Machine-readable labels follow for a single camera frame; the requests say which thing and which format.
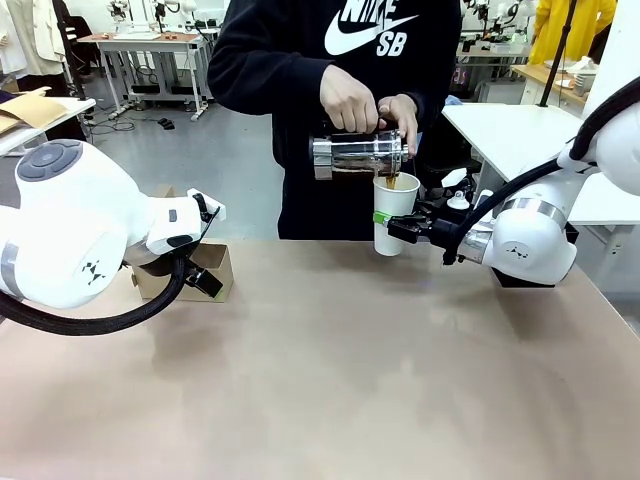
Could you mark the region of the white table with cardboard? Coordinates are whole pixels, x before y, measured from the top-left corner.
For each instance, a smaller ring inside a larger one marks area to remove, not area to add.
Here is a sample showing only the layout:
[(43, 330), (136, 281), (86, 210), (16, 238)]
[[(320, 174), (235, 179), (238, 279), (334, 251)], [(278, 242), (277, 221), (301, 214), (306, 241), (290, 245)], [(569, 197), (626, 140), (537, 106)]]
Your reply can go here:
[(46, 142), (48, 140), (47, 132), (53, 127), (87, 112), (96, 105), (94, 99), (79, 100), (71, 97), (49, 97), (49, 100), (60, 104), (63, 108), (64, 115), (42, 128), (33, 128), (24, 124), (22, 126), (15, 126), (5, 133), (1, 133), (0, 158), (5, 156), (20, 156), (25, 152), (26, 145), (31, 143), (38, 145)]

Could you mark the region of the black tripod pole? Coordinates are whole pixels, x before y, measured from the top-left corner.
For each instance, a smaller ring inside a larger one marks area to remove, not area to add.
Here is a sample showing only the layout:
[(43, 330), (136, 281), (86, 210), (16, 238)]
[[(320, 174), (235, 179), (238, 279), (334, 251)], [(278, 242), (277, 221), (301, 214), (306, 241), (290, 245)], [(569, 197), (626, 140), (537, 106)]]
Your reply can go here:
[(546, 108), (548, 106), (548, 99), (549, 99), (549, 95), (550, 92), (552, 90), (552, 87), (554, 85), (554, 81), (555, 81), (555, 77), (556, 77), (556, 73), (558, 71), (559, 68), (559, 64), (561, 61), (561, 57), (564, 53), (565, 47), (566, 47), (566, 43), (567, 43), (567, 39), (569, 36), (569, 33), (571, 31), (571, 24), (572, 24), (572, 20), (573, 20), (573, 16), (574, 16), (574, 12), (576, 9), (576, 4), (577, 4), (578, 0), (569, 0), (569, 4), (568, 4), (568, 9), (567, 9), (567, 16), (566, 16), (566, 20), (565, 23), (562, 27), (561, 30), (561, 35), (560, 35), (560, 39), (558, 42), (558, 46), (556, 49), (556, 53), (551, 65), (551, 69), (547, 78), (547, 81), (545, 83), (545, 87), (542, 93), (542, 96), (540, 98), (540, 102), (538, 103), (538, 106), (541, 108)]

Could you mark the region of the wooden background table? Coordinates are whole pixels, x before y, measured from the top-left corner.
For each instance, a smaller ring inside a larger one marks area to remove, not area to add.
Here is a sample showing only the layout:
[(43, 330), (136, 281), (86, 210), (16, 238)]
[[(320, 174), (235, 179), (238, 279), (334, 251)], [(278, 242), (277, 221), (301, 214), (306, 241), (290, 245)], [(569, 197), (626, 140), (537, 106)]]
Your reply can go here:
[[(551, 69), (543, 65), (514, 64), (510, 67), (512, 73), (524, 77), (526, 81), (534, 82), (542, 87), (546, 86)], [(574, 76), (567, 72), (555, 75), (551, 91), (560, 99), (581, 107), (586, 105), (589, 94), (576, 95), (573, 89)]]

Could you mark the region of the white side table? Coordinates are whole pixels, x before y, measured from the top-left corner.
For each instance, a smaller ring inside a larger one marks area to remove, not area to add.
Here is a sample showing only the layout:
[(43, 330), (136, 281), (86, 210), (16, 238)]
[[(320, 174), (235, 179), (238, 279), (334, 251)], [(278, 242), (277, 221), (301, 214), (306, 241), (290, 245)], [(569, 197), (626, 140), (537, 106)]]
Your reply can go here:
[[(505, 180), (555, 157), (581, 125), (579, 118), (555, 106), (448, 105), (443, 115)], [(623, 192), (601, 174), (592, 175), (569, 221), (575, 225), (640, 225), (640, 197)]]

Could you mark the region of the person's right hand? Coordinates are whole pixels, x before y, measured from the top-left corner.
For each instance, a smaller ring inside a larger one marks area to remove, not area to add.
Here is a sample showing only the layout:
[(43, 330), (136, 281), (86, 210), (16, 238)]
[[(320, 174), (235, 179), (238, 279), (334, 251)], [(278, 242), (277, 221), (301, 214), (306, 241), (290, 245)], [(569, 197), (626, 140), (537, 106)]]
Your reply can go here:
[(371, 91), (334, 65), (322, 75), (320, 103), (338, 130), (369, 134), (378, 128), (379, 114)]

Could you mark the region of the white stacked bowls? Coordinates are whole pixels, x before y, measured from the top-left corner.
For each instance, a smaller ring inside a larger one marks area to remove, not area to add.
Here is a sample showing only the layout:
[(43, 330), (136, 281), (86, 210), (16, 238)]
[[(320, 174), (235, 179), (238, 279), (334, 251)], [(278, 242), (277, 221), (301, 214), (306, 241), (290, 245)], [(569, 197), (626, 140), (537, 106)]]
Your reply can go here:
[(591, 90), (598, 70), (599, 65), (588, 56), (583, 56), (567, 69), (568, 73), (573, 77), (572, 89), (577, 96), (582, 97)]

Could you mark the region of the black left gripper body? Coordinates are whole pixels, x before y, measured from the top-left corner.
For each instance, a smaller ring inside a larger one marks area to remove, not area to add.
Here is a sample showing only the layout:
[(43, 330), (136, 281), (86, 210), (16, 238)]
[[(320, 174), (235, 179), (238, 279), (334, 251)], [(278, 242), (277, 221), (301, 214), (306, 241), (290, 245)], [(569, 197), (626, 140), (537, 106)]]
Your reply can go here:
[(127, 264), (153, 277), (173, 276), (176, 271), (183, 272), (186, 278), (197, 276), (201, 273), (201, 267), (191, 259), (196, 246), (196, 243), (190, 243), (156, 254), (143, 242), (138, 242), (127, 248)]

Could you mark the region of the person's left hand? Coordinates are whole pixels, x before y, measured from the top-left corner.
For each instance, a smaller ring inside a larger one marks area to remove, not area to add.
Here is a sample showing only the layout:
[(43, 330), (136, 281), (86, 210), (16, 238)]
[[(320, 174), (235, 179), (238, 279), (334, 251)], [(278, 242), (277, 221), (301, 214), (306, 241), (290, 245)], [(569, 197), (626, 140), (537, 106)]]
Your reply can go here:
[(401, 138), (408, 147), (408, 155), (413, 158), (418, 145), (417, 107), (414, 101), (405, 94), (384, 97), (378, 102), (378, 112), (378, 126), (384, 129), (389, 122), (396, 124)]

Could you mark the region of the beige hanging coat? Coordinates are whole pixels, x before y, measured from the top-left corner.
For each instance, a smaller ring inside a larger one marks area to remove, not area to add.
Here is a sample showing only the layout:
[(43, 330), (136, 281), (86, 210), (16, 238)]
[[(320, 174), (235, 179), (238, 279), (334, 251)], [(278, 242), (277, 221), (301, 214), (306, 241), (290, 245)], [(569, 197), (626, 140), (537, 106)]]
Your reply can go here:
[(2, 73), (59, 75), (65, 56), (53, 0), (0, 0)]

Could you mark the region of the tall white paper cup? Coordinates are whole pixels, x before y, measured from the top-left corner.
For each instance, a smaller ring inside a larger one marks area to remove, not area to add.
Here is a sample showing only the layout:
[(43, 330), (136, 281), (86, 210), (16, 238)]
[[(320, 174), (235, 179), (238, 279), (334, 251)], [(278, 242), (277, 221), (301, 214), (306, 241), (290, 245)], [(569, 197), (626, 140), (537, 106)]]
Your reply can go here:
[(374, 248), (377, 253), (394, 257), (401, 253), (403, 242), (388, 234), (386, 223), (393, 216), (409, 215), (420, 188), (419, 180), (408, 173), (396, 177), (375, 177), (374, 185)]

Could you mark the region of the person's right sleeved forearm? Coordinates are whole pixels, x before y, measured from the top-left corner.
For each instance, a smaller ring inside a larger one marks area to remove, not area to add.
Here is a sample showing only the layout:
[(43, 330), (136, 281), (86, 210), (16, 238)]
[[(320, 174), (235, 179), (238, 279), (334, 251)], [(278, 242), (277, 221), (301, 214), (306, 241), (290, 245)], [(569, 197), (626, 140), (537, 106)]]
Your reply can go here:
[(335, 0), (231, 0), (209, 62), (211, 93), (244, 114), (316, 115), (337, 10)]

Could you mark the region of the glass coffee press pitcher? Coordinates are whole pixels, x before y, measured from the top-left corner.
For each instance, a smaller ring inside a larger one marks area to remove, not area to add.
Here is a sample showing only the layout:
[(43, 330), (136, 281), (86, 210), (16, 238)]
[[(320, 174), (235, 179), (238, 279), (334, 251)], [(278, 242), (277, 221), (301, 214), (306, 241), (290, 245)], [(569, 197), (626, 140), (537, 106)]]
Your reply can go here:
[(308, 151), (317, 181), (347, 175), (393, 178), (410, 159), (407, 141), (394, 125), (370, 134), (326, 130), (309, 136)]

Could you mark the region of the person's left sleeved forearm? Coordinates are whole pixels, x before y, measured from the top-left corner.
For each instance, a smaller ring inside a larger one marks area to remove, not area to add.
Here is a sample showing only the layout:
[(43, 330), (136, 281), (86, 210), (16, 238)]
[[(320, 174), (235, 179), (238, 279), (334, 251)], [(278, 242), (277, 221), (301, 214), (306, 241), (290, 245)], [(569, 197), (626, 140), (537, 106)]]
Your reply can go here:
[(418, 131), (428, 130), (441, 112), (456, 66), (460, 29), (441, 32), (418, 50), (415, 93)]

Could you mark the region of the brown cardboard sheets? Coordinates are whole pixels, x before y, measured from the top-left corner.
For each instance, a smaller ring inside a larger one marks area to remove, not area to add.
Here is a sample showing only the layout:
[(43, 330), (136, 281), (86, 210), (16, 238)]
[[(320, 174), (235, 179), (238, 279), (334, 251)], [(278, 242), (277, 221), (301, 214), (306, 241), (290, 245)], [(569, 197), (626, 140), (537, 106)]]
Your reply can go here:
[(48, 87), (16, 94), (0, 103), (0, 135), (19, 126), (42, 128), (66, 115), (67, 108), (46, 96)]

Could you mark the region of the brown cardboard cup carrier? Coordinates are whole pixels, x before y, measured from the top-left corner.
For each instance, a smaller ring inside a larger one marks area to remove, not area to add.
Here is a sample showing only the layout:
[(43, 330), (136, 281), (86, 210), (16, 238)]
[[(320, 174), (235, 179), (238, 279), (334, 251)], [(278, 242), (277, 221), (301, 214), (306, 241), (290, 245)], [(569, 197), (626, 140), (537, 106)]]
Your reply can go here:
[[(187, 196), (175, 196), (171, 187), (158, 196), (143, 193), (135, 197), (128, 219), (130, 247), (143, 242), (152, 253), (163, 254), (170, 249), (196, 243), (191, 259), (202, 269), (216, 276), (223, 284), (222, 291), (210, 299), (185, 284), (177, 298), (181, 301), (223, 303), (233, 285), (229, 248), (224, 244), (208, 243), (201, 236), (202, 222), (196, 201)], [(144, 300), (156, 297), (167, 285), (170, 276), (153, 277), (133, 267), (132, 280)]]

